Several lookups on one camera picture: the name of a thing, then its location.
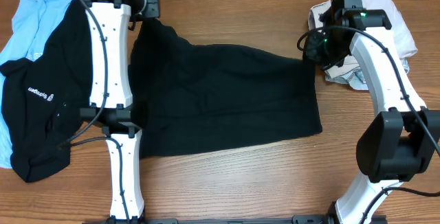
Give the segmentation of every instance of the wooden surface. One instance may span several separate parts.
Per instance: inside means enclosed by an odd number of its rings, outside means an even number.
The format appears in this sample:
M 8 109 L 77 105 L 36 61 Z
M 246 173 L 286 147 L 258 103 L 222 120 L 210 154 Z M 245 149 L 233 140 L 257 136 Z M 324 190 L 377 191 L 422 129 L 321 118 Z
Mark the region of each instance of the wooden surface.
M 296 41 L 307 30 L 309 8 L 326 0 L 161 0 L 162 22 L 191 43 L 236 43 L 300 58 Z M 0 0 L 0 47 L 12 31 L 18 0 Z M 419 52 L 409 78 L 431 109 L 440 109 L 440 0 L 394 0 Z M 129 33 L 130 48 L 136 32 Z M 291 217 L 325 213 L 354 179 L 355 146 L 373 120 L 367 92 L 316 76 L 324 132 L 313 137 L 234 150 L 141 161 L 149 218 Z M 100 135 L 92 128 L 86 137 Z M 406 186 L 440 190 L 439 158 Z M 75 147 L 71 165 L 26 184 L 0 170 L 0 223 L 80 223 L 105 219 L 111 205 L 104 142 Z M 440 223 L 440 199 L 394 192 L 378 210 L 390 223 Z

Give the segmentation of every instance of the brand logo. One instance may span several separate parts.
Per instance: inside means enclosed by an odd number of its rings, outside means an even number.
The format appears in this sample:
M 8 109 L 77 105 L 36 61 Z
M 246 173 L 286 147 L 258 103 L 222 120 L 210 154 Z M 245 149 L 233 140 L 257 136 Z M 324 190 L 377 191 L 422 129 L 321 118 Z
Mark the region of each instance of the brand logo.
M 40 92 L 38 89 L 28 88 L 27 89 L 31 93 L 35 93 L 37 96 L 42 97 L 43 99 L 47 101 L 52 101 L 54 99 L 54 95 L 51 94 L 49 97 L 47 97 L 46 93 Z

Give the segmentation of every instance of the light blue cloth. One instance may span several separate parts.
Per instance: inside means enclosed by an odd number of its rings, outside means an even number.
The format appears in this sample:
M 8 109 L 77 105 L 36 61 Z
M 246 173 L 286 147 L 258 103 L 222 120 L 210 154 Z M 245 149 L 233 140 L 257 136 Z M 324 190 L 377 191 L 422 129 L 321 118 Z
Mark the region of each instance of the light blue cloth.
M 43 55 L 47 39 L 64 18 L 72 0 L 20 0 L 12 18 L 8 44 L 0 53 L 0 65 L 9 60 L 28 58 L 36 60 Z M 0 110 L 5 76 L 0 74 Z M 9 129 L 0 112 L 0 167 L 11 168 L 12 143 Z
M 400 60 L 402 66 L 404 66 L 405 73 L 409 73 L 410 65 L 408 64 L 408 59 L 403 58 Z M 366 81 L 364 74 L 360 70 L 360 67 L 356 67 L 355 69 L 335 78 L 330 78 L 329 75 L 325 75 L 325 80 L 329 82 L 336 82 L 340 84 L 348 84 L 355 90 L 368 90 L 369 88 L 366 86 Z

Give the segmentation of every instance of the black fabric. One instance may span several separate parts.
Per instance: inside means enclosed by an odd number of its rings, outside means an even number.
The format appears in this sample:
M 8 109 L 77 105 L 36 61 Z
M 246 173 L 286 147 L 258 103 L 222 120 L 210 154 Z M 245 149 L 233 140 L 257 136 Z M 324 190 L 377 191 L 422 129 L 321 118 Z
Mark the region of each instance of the black fabric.
M 10 130 L 14 171 L 26 182 L 49 177 L 70 163 L 70 149 L 56 145 L 82 124 L 79 108 L 91 92 L 91 40 L 84 8 L 73 0 L 35 62 L 0 67 L 6 76 L 2 114 Z
M 144 103 L 141 157 L 322 131 L 314 65 L 239 45 L 191 45 L 155 19 L 142 24 L 129 77 L 135 102 Z

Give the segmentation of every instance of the cable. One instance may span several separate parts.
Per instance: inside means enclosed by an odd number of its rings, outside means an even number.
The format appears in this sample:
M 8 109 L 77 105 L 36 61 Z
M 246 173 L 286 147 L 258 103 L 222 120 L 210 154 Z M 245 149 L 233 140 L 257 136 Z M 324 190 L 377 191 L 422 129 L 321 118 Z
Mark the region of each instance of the cable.
M 409 95 L 406 93 L 405 90 L 405 86 L 402 82 L 402 78 L 399 75 L 399 71 L 397 69 L 397 65 L 395 64 L 395 61 L 393 60 L 393 57 L 391 56 L 391 53 L 389 52 L 388 48 L 386 48 L 380 41 L 378 41 L 375 37 L 371 36 L 370 34 L 367 34 L 366 32 L 359 30 L 359 29 L 355 29 L 352 27 L 343 27 L 343 26 L 339 26 L 339 25 L 332 25 L 332 26 L 326 26 L 326 27 L 319 27 L 319 28 L 315 28 L 312 30 L 309 30 L 308 32 L 306 32 L 305 34 L 303 34 L 299 39 L 298 42 L 296 44 L 297 48 L 300 51 L 304 51 L 304 48 L 302 48 L 300 46 L 301 41 L 306 38 L 307 36 L 309 36 L 310 34 L 313 34 L 314 32 L 318 32 L 320 30 L 348 30 L 348 31 L 352 31 L 352 32 L 357 32 L 359 34 L 364 35 L 365 37 L 371 39 L 374 43 L 376 43 L 381 49 L 382 51 L 386 54 L 386 56 L 388 57 L 388 59 L 390 60 L 391 65 L 393 66 L 393 70 L 395 72 L 396 75 L 396 79 L 399 83 L 400 86 L 400 90 L 402 92 L 403 95 L 403 99 L 405 100 L 406 104 L 408 105 L 408 108 L 411 110 L 412 114 L 416 117 L 417 122 L 420 124 L 420 126 L 422 127 L 424 133 L 428 136 L 429 140 L 431 141 L 432 145 L 434 146 L 434 149 L 436 150 L 437 154 L 440 156 L 440 148 L 439 145 L 435 142 L 434 138 L 432 137 L 431 133 L 428 130 L 428 127 L 426 127 L 424 121 L 422 120 L 422 118 L 420 117 L 420 115 L 417 113 L 417 111 L 415 110 L 413 104 L 411 104 L 410 100 L 409 100 Z M 376 204 L 376 202 L 384 195 L 384 194 L 388 194 L 389 191 L 391 190 L 400 190 L 403 192 L 409 192 L 409 193 L 413 193 L 419 196 L 423 196 L 423 197 L 440 197 L 440 192 L 436 192 L 436 193 L 427 193 L 427 192 L 421 192 L 418 190 L 413 190 L 413 189 L 409 189 L 409 188 L 405 188 L 405 187 L 387 187 L 387 188 L 383 188 L 382 191 L 376 195 L 376 197 L 369 203 L 368 207 L 366 208 L 365 212 L 362 215 L 362 219 L 360 221 L 360 224 L 364 224 L 366 218 L 369 215 L 369 212 L 371 211 L 371 209 L 373 208 L 373 206 Z
M 124 188 L 122 187 L 122 149 L 121 149 L 122 145 L 119 145 L 118 141 L 116 141 L 116 139 L 111 138 L 111 137 L 95 137 L 95 138 L 85 139 L 81 142 L 68 144 L 67 146 L 71 146 L 71 147 L 80 146 L 80 145 L 83 145 L 83 144 L 86 144 L 89 142 L 100 141 L 100 140 L 110 140 L 115 143 L 116 148 L 118 149 L 118 152 L 119 152 L 119 191 L 120 191 L 120 196 L 122 198 L 122 204 L 124 206 L 126 222 L 127 222 L 127 224 L 130 224 L 129 209 L 127 207 L 127 203 L 125 202 Z
M 86 9 L 86 11 L 90 14 L 90 17 L 93 19 L 96 28 L 98 29 L 100 38 L 101 38 L 101 43 L 102 43 L 102 50 L 104 51 L 104 94 L 102 97 L 102 104 L 101 107 L 99 108 L 98 113 L 95 115 L 95 117 L 86 125 L 86 127 L 84 127 L 82 130 L 78 131 L 75 135 L 72 135 L 72 137 L 70 137 L 67 142 L 71 142 L 73 140 L 75 140 L 76 138 L 78 138 L 80 135 L 82 135 L 85 131 L 87 131 L 92 125 L 94 125 L 96 123 L 96 121 L 98 120 L 98 118 L 101 116 L 101 113 L 104 111 L 105 108 L 105 103 L 107 102 L 107 97 L 109 95 L 107 89 L 108 89 L 108 75 L 109 75 L 109 66 L 108 66 L 108 60 L 107 60 L 107 48 L 105 46 L 105 38 L 104 38 L 104 34 L 102 33 L 102 29 L 99 25 L 98 20 L 96 19 L 95 15 L 93 14 L 93 12 L 90 10 L 89 7 L 87 7 L 87 4 L 84 2 L 84 0 L 79 0 L 79 2 L 81 2 L 82 6 Z
M 397 82 L 399 83 L 400 86 L 400 91 L 403 95 L 403 99 L 406 102 L 406 105 L 408 105 L 408 108 L 411 110 L 412 114 L 415 116 L 417 122 L 420 124 L 421 128 L 423 129 L 424 133 L 428 136 L 429 140 L 431 141 L 432 145 L 434 146 L 434 149 L 436 150 L 437 154 L 440 157 L 440 147 L 439 145 L 435 142 L 434 138 L 432 137 L 431 133 L 428 130 L 428 127 L 426 127 L 424 121 L 422 120 L 422 118 L 420 117 L 420 115 L 417 113 L 417 111 L 415 110 L 413 104 L 411 104 L 410 102 L 410 96 L 406 93 L 405 90 L 405 86 L 404 83 L 402 82 L 402 78 L 400 78 L 399 75 L 399 71 L 397 69 L 397 65 L 395 63 L 395 61 L 393 60 L 393 57 L 391 56 L 391 53 L 389 52 L 388 48 L 386 48 L 381 42 L 379 42 L 375 37 L 371 36 L 370 34 L 367 34 L 366 32 L 356 29 L 356 28 L 352 28 L 352 27 L 344 27 L 344 26 L 340 26 L 340 25 L 331 25 L 331 26 L 326 26 L 326 27 L 318 27 L 318 28 L 314 28 L 312 30 L 309 30 L 308 32 L 304 33 L 299 39 L 298 42 L 296 44 L 297 48 L 299 50 L 304 50 L 304 48 L 302 48 L 300 46 L 301 41 L 303 41 L 304 38 L 306 38 L 307 36 L 309 36 L 310 34 L 313 34 L 314 32 L 318 32 L 320 30 L 348 30 L 348 31 L 352 31 L 352 32 L 357 32 L 359 34 L 364 35 L 365 37 L 371 39 L 374 43 L 376 43 L 381 49 L 382 51 L 386 54 L 386 56 L 388 57 L 388 59 L 390 60 L 391 65 L 393 66 L 394 69 L 394 73 L 396 75 L 396 79 Z
M 367 216 L 369 215 L 370 210 L 373 208 L 373 206 L 376 204 L 376 202 L 382 197 L 383 194 L 388 194 L 388 191 L 391 190 L 400 190 L 403 192 L 409 192 L 409 193 L 413 193 L 419 196 L 423 196 L 423 197 L 440 197 L 440 192 L 436 192 L 436 193 L 427 193 L 427 192 L 421 192 L 418 190 L 413 190 L 413 189 L 409 189 L 409 188 L 405 188 L 405 187 L 387 187 L 387 188 L 383 188 L 382 191 L 377 194 L 377 196 L 370 202 L 370 204 L 368 205 L 368 207 L 365 210 L 365 213 L 362 215 L 362 219 L 360 221 L 360 224 L 364 224 L 365 220 L 367 218 Z
M 91 139 L 85 139 L 85 140 L 83 140 L 81 142 L 76 142 L 74 144 L 70 143 L 71 141 L 73 141 L 74 139 L 76 139 L 77 137 L 82 135 L 92 125 L 94 125 L 96 123 L 98 118 L 101 116 L 101 113 L 104 111 L 105 104 L 107 102 L 107 97 L 108 97 L 109 64 L 108 64 L 108 59 L 107 59 L 107 48 L 105 46 L 104 34 L 102 32 L 102 29 L 101 29 L 101 27 L 99 25 L 98 20 L 96 19 L 95 15 L 90 10 L 90 8 L 87 6 L 87 4 L 84 2 L 84 0 L 79 0 L 79 2 L 84 7 L 84 9 L 86 9 L 86 11 L 89 13 L 90 17 L 93 19 L 93 21 L 94 21 L 94 23 L 96 25 L 96 28 L 98 29 L 99 35 L 100 35 L 100 40 L 101 40 L 101 43 L 102 43 L 102 50 L 104 52 L 104 93 L 103 93 L 103 96 L 102 96 L 101 107 L 99 108 L 99 111 L 97 112 L 95 117 L 88 123 L 88 125 L 86 125 L 86 127 L 84 127 L 82 130 L 78 131 L 75 135 L 72 135 L 72 137 L 70 137 L 67 141 L 59 144 L 58 147 L 62 148 L 62 147 L 66 147 L 66 146 L 71 146 L 71 147 L 79 146 L 79 145 L 82 145 L 82 144 L 86 144 L 88 142 L 94 142 L 94 141 L 99 141 L 99 140 L 110 140 L 110 141 L 115 143 L 116 148 L 118 149 L 118 152 L 119 152 L 119 191 L 120 191 L 120 196 L 122 198 L 122 204 L 124 206 L 126 222 L 127 222 L 127 224 L 130 224 L 129 211 L 128 211 L 127 203 L 125 202 L 124 188 L 122 187 L 122 150 L 121 150 L 121 145 L 119 145 L 118 141 L 116 141 L 115 139 L 113 139 L 111 137 L 95 137 L 95 138 L 91 138 Z

